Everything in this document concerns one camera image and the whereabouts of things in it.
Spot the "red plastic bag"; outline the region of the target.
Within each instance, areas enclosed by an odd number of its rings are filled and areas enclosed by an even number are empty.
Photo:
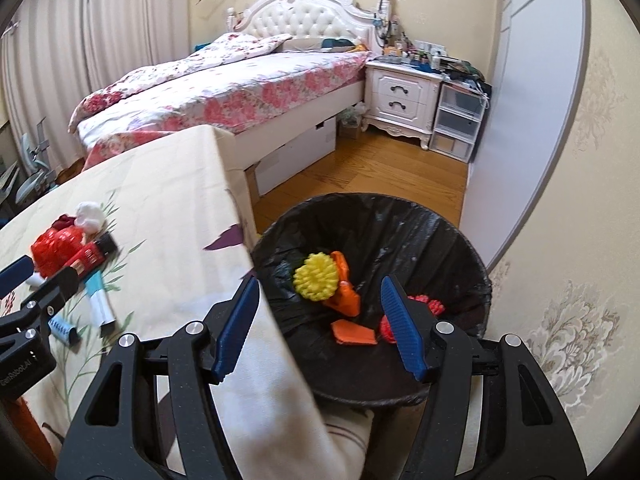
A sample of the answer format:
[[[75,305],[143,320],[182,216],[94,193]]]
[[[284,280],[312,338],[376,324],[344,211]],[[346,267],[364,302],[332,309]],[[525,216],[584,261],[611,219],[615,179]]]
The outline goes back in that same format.
[[[50,278],[84,246],[84,231],[78,226],[47,229],[30,246],[32,260],[43,278]]]

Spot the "dark red satin cloth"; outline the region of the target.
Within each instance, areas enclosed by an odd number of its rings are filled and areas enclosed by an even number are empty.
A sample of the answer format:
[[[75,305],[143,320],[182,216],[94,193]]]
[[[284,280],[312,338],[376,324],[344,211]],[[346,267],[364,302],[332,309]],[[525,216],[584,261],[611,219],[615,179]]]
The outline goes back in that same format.
[[[51,224],[51,228],[57,231],[62,231],[75,225],[76,218],[69,216],[68,214],[61,214],[55,222]]]

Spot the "white blue toothpaste tube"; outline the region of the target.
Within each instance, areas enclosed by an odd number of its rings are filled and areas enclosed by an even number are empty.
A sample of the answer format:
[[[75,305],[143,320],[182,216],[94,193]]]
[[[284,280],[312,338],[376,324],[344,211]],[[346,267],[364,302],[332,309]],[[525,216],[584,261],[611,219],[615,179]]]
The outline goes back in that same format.
[[[116,318],[100,270],[87,276],[85,291],[90,304],[92,325],[100,331],[101,337],[110,336],[114,332]]]

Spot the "red bottle black cap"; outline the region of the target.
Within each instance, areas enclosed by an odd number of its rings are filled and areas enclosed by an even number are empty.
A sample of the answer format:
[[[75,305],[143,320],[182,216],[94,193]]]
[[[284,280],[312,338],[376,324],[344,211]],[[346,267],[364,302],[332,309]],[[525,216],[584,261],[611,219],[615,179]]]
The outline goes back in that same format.
[[[65,263],[66,268],[72,268],[83,280],[89,274],[98,270],[107,259],[118,253],[118,246],[110,232],[104,232],[91,242],[82,246],[70,260]]]

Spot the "white plastic bag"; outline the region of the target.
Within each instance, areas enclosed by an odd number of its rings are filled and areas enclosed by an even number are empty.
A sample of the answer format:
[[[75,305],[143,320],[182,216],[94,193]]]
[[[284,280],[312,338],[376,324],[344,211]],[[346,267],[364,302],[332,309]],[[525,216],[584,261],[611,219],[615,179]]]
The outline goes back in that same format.
[[[106,225],[106,215],[100,204],[82,202],[76,208],[74,225],[87,235],[96,235]]]

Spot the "orange paper package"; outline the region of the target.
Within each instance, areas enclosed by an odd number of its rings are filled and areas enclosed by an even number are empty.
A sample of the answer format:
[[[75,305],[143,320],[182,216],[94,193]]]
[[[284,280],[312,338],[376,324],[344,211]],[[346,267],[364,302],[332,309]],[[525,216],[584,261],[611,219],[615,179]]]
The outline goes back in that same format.
[[[375,331],[347,320],[336,320],[331,324],[332,333],[338,344],[351,346],[375,346],[378,343]]]

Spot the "yellow mesh ball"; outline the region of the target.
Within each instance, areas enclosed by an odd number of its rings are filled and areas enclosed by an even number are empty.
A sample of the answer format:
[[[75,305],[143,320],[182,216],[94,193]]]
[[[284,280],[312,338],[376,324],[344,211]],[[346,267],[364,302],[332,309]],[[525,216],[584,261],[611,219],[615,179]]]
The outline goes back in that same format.
[[[324,252],[309,255],[293,275],[295,291],[314,302],[329,300],[337,291],[339,282],[337,265]]]

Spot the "light blue tube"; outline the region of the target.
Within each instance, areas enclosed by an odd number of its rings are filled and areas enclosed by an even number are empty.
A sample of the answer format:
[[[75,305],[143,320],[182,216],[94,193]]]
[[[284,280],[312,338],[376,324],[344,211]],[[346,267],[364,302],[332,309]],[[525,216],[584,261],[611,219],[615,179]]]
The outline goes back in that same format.
[[[51,334],[66,347],[73,347],[80,341],[77,327],[57,314],[48,322]]]

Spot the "black lined trash bin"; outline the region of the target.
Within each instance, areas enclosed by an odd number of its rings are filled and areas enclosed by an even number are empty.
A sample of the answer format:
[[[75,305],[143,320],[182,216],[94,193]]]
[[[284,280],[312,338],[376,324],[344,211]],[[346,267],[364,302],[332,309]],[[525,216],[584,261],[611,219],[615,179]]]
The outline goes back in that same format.
[[[311,254],[341,252],[360,297],[355,323],[377,330],[382,278],[393,274],[410,296],[445,308],[441,318],[484,335],[491,281],[466,237],[431,209],[373,193],[320,195],[289,209],[262,234],[250,255],[288,348],[313,394],[360,408],[423,402],[428,388],[402,365],[393,344],[340,344],[332,324],[340,314],[304,299],[293,275]]]

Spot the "grey desk chair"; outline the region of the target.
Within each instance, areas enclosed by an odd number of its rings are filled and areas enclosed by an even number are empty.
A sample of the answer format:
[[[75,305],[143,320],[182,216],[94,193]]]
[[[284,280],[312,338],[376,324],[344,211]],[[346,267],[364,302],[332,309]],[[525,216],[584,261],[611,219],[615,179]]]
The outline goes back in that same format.
[[[14,162],[1,175],[1,205],[7,206],[12,214],[17,214],[32,200],[47,194],[56,187],[55,171],[50,165],[47,150],[50,142],[43,129],[44,118],[36,125],[35,144],[30,142],[28,133],[21,137],[20,154],[26,179],[17,184],[20,170],[18,162]]]

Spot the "orange plastic bag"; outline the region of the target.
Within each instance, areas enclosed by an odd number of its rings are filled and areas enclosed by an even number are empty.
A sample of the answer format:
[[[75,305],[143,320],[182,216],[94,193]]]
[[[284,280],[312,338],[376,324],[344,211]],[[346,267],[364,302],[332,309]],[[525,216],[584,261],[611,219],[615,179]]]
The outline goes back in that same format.
[[[341,252],[331,252],[330,256],[337,268],[338,283],[333,296],[322,304],[348,318],[356,318],[360,315],[360,296],[350,282],[346,258]]]

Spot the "beige curtain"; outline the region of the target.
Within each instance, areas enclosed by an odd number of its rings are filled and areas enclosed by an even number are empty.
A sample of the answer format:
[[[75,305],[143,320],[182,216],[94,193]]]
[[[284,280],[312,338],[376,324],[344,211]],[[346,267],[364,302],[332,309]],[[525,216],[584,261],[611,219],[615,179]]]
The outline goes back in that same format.
[[[23,0],[1,37],[14,140],[42,133],[52,169],[69,167],[85,155],[67,131],[85,96],[189,51],[189,0]]]

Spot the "plastic drawer unit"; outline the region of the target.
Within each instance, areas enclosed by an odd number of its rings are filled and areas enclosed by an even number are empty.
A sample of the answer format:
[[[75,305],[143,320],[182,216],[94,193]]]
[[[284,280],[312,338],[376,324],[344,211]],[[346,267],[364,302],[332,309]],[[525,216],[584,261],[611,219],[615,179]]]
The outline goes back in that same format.
[[[489,98],[477,84],[445,81],[440,86],[428,147],[466,164],[471,160]]]

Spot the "floral duvet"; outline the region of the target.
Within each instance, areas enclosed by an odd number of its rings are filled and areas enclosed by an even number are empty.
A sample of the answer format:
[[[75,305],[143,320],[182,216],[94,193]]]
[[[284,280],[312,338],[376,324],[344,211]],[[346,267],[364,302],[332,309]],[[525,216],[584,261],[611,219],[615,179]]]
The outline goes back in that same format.
[[[202,70],[272,53],[292,38],[290,34],[257,37],[245,32],[226,32],[180,60],[135,68],[119,80],[85,96],[74,109],[67,132],[76,134],[83,120],[130,96]]]

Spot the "white nightstand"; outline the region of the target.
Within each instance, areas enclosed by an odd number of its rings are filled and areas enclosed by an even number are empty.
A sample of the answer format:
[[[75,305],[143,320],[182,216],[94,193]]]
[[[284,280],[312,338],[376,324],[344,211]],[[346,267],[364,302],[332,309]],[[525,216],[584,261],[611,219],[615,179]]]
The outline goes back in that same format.
[[[416,139],[423,151],[430,144],[442,76],[410,66],[369,61],[362,128],[375,127],[394,138]]]

